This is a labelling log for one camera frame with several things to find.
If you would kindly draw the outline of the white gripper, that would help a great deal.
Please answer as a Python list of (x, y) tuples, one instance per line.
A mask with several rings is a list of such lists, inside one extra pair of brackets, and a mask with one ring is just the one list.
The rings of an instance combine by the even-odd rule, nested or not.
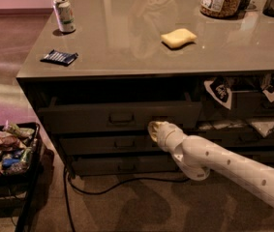
[(181, 145), (186, 134), (176, 125), (169, 122), (152, 121), (148, 124), (151, 139), (165, 152), (174, 153), (177, 146)]

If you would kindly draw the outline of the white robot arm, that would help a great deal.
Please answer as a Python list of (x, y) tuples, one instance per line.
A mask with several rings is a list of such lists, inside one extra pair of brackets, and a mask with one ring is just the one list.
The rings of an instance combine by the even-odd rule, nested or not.
[(274, 168), (229, 151), (201, 136), (187, 135), (169, 122), (150, 122), (150, 137), (170, 153), (190, 179), (203, 181), (211, 170), (234, 181), (274, 208)]

